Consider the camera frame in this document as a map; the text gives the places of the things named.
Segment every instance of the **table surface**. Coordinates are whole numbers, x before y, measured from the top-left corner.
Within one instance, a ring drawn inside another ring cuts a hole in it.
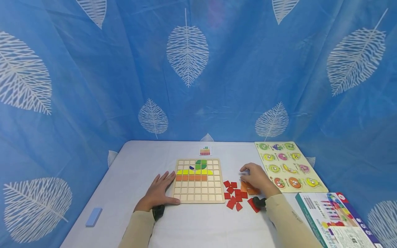
[[[200,146],[212,146],[212,156],[199,156]],[[61,248],[116,248],[132,211],[158,173],[175,169],[177,159],[218,158],[224,181],[239,181],[239,169],[253,162],[262,165],[254,143],[129,141],[81,212]],[[306,219],[293,193],[284,194],[303,221]],[[154,225],[150,248],[280,248],[277,232],[265,211],[255,213],[248,202],[243,209],[226,204],[167,206]],[[85,227],[93,208],[102,208],[95,227]]]

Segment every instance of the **wooden puzzle board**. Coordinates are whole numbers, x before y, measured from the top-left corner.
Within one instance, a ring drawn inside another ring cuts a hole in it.
[[[177,160],[172,195],[181,203],[225,203],[219,159]]]
[[[282,192],[328,192],[298,146],[290,142],[255,142],[265,172]]]

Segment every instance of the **blue block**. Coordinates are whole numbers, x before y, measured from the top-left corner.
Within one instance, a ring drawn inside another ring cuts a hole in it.
[[[85,223],[85,226],[86,227],[94,227],[101,212],[102,212],[102,208],[94,208],[90,214],[90,217],[88,217],[88,220]]]

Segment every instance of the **left hand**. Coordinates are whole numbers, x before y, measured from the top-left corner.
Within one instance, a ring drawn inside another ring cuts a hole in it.
[[[166,189],[175,179],[175,171],[168,175],[168,171],[153,180],[146,195],[138,202],[135,211],[149,212],[155,206],[163,204],[179,205],[181,201],[177,198],[167,197]]]

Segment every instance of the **beige sleeve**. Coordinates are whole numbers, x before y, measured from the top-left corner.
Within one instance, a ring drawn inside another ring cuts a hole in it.
[[[153,232],[154,217],[149,212],[135,211],[118,248],[147,248]]]
[[[284,248],[322,248],[313,232],[295,213],[285,196],[277,194],[267,199],[266,209]]]

